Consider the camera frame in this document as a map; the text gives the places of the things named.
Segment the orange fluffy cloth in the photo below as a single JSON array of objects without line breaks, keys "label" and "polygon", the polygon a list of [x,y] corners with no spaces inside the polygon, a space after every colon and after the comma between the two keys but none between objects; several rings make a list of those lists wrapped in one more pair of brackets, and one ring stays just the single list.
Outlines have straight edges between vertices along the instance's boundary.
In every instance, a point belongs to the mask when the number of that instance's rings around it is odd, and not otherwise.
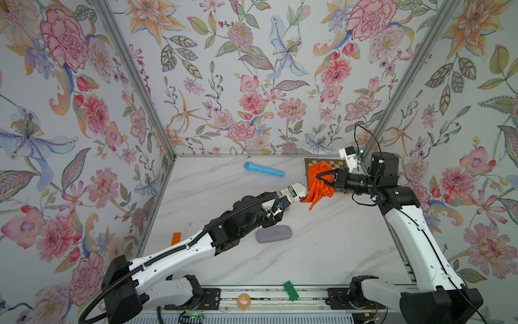
[{"label": "orange fluffy cloth", "polygon": [[310,211],[313,210],[314,206],[322,198],[333,198],[334,196],[335,189],[332,186],[329,186],[325,183],[325,181],[327,181],[330,184],[333,184],[333,174],[323,175],[323,180],[317,178],[318,174],[322,174],[328,171],[333,171],[333,169],[325,161],[314,164],[308,168],[307,176],[309,193],[303,200],[301,200],[301,202],[310,203]]}]

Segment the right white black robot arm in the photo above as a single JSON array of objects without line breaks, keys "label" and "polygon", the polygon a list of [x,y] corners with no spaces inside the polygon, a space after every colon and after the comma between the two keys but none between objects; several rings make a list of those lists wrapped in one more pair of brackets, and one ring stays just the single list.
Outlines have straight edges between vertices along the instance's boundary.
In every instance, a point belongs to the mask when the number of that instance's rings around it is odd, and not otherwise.
[{"label": "right white black robot arm", "polygon": [[414,284],[403,288],[373,275],[352,278],[348,302],[360,308],[383,305],[398,312],[406,323],[467,323],[484,301],[476,288],[468,288],[445,258],[426,224],[414,191],[399,185],[399,158],[393,153],[371,155],[367,174],[350,167],[319,171],[317,184],[351,195],[367,194],[391,231]]}]

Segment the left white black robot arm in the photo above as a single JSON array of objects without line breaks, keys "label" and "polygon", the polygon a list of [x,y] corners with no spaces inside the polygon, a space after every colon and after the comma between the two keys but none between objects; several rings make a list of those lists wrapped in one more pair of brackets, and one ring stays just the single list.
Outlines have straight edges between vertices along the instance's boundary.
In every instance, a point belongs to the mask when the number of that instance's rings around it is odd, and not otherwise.
[{"label": "left white black robot arm", "polygon": [[100,318],[109,323],[133,319],[145,307],[154,306],[158,285],[175,271],[236,247],[259,227],[276,225],[285,210],[300,201],[301,197],[290,197],[285,190],[246,196],[179,244],[131,261],[125,256],[113,259],[101,284],[99,298],[105,303],[105,313]]}]

